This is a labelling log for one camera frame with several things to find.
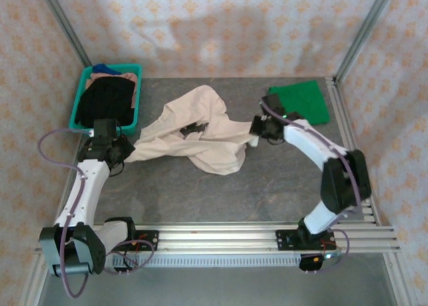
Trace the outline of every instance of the metal floor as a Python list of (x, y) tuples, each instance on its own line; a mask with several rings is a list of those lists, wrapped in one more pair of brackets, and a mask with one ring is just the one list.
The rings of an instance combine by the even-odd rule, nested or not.
[[(343, 145), (324, 78), (177, 78), (142, 81), (137, 133), (154, 122), (165, 103), (197, 86), (211, 86), (224, 100), (231, 120), (252, 121), (258, 101), (271, 86), (316, 80), (330, 112), (330, 122), (316, 129)], [(133, 162), (105, 183), (95, 222), (131, 216), (135, 222), (298, 221), (320, 200), (321, 173), (289, 144), (260, 140), (247, 148), (241, 170), (228, 176), (207, 174), (188, 158), (162, 157)]]
[[(70, 276), (77, 291), (83, 276)], [(349, 255), (343, 265), (317, 275), (297, 267), (142, 269), (129, 277), (92, 275), (83, 295), (67, 297), (47, 276), (39, 306), (378, 306), (396, 305), (381, 254)]]

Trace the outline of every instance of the beige cloth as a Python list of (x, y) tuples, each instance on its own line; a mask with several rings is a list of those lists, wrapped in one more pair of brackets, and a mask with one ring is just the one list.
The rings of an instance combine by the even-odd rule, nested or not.
[[(184, 137), (180, 129), (208, 122), (204, 132)], [(245, 159), (246, 143), (257, 146), (249, 134), (251, 122), (234, 122), (213, 88), (200, 86), (166, 104), (159, 119), (141, 130), (135, 151), (125, 160), (149, 160), (161, 156), (187, 156), (199, 169), (212, 174), (237, 172)]]
[(89, 86), (98, 78), (102, 77), (122, 77), (128, 80), (131, 80), (135, 83), (134, 86), (134, 93), (132, 95), (132, 101), (131, 101), (131, 109), (135, 108), (135, 99), (136, 99), (136, 87), (138, 84), (138, 77), (134, 73), (124, 73), (124, 74), (118, 74), (118, 75), (112, 75), (108, 73), (91, 73), (91, 78), (86, 80), (85, 89), (88, 89)]

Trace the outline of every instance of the teal basket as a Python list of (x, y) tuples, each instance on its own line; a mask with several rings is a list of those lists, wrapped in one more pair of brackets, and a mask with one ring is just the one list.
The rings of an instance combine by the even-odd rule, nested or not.
[[(129, 73), (132, 72), (138, 77), (137, 86), (136, 86), (136, 99), (135, 99), (135, 109), (134, 109), (134, 119), (129, 126), (123, 126), (122, 131), (127, 136), (131, 136), (136, 132), (136, 123), (138, 121), (138, 109), (140, 107), (140, 89), (141, 89), (141, 77), (142, 77), (142, 66), (136, 63), (123, 63), (123, 64), (108, 64), (110, 69), (122, 72)], [(68, 124), (69, 128), (73, 129), (83, 129), (90, 130), (90, 128), (85, 128), (81, 124), (75, 124), (74, 118), (76, 117), (76, 112), (78, 111), (78, 104), (80, 101), (80, 96), (85, 92), (86, 80), (90, 79), (92, 73), (92, 67), (87, 67), (83, 70), (82, 76), (80, 77), (78, 92), (76, 94), (76, 99), (74, 100), (72, 116)]]

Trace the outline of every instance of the wall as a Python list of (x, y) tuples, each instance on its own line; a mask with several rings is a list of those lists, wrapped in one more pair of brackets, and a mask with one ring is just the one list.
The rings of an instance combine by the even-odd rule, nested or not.
[(374, 0), (59, 0), (92, 62), (146, 77), (336, 73)]
[(391, 0), (340, 87), (385, 222), (428, 304), (428, 0)]
[[(82, 66), (43, 0), (0, 0), (0, 24), (0, 295), (16, 305), (68, 173), (42, 161), (37, 140), (68, 125)], [(77, 141), (56, 136), (45, 151), (71, 162)]]

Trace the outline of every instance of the green towel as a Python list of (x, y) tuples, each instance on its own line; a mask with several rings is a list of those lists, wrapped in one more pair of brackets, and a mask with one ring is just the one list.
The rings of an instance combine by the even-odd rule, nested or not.
[(325, 124), (330, 121), (326, 102), (316, 81), (271, 87), (269, 93), (278, 94), (286, 113), (296, 111), (310, 124)]

